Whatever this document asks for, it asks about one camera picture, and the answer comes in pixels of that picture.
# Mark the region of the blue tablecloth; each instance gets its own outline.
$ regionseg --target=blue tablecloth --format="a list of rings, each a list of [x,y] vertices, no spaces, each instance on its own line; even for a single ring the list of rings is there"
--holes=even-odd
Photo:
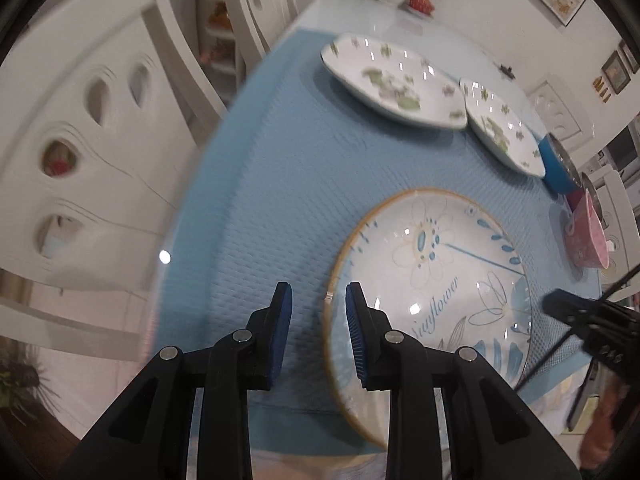
[[[350,429],[330,394],[321,311],[340,247],[370,209],[400,190],[449,189],[500,222],[529,280],[530,362],[564,332],[540,312],[542,295],[557,287],[599,293],[597,271],[567,259],[564,199],[505,168],[470,130],[412,128],[369,110],[322,66],[320,49],[331,38],[300,30],[252,75],[185,197],[162,284],[155,348],[184,351],[244,326],[276,282],[292,285],[282,374],[272,392],[251,396],[252,446],[277,452],[376,450]],[[571,340],[556,354],[526,400],[587,362],[578,345]]]

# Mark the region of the silver rivet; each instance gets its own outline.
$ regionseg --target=silver rivet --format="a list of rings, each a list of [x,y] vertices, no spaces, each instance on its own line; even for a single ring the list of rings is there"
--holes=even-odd
[[[170,361],[178,355],[178,349],[175,346],[165,346],[160,351],[160,358],[165,361]]]
[[[404,335],[402,334],[402,332],[398,332],[398,330],[389,330],[389,332],[385,334],[385,339],[390,343],[397,345],[398,343],[404,341]]]
[[[471,362],[476,360],[476,357],[478,357],[478,352],[476,352],[473,348],[465,346],[458,351],[458,355],[461,359]]]
[[[250,330],[245,328],[241,328],[240,330],[236,330],[234,332],[234,341],[238,341],[239,343],[244,343],[245,341],[249,341],[253,334]]]

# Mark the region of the blue bowl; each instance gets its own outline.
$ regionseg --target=blue bowl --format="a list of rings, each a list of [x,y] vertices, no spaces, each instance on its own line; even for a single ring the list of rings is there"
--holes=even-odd
[[[580,173],[569,154],[553,134],[546,134],[538,145],[546,175],[543,181],[556,193],[566,195],[582,188]]]

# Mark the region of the floral plate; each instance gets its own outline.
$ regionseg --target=floral plate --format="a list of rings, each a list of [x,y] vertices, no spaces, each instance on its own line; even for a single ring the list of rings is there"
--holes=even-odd
[[[350,423],[386,447],[389,392],[364,390],[353,363],[344,306],[351,282],[393,328],[430,348],[473,346],[507,383],[518,382],[529,352],[529,285],[507,235],[463,196],[424,188],[391,197],[358,225],[332,273],[324,336],[334,390]]]
[[[466,127],[462,90],[402,46],[343,34],[322,49],[321,57],[358,99],[391,119],[455,130]]]
[[[508,168],[543,178],[545,165],[536,137],[511,107],[471,79],[461,79],[460,88],[471,127],[484,145]]]

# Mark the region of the flower drawing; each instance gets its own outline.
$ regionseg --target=flower drawing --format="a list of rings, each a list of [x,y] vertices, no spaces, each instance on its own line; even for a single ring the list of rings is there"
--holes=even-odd
[[[392,259],[397,266],[411,269],[413,288],[423,288],[431,280],[439,282],[443,268],[453,263],[452,251],[447,247],[454,241],[450,230],[453,218],[446,210],[444,196],[427,203],[416,198],[412,203],[413,224],[402,229],[402,243],[393,251]]]

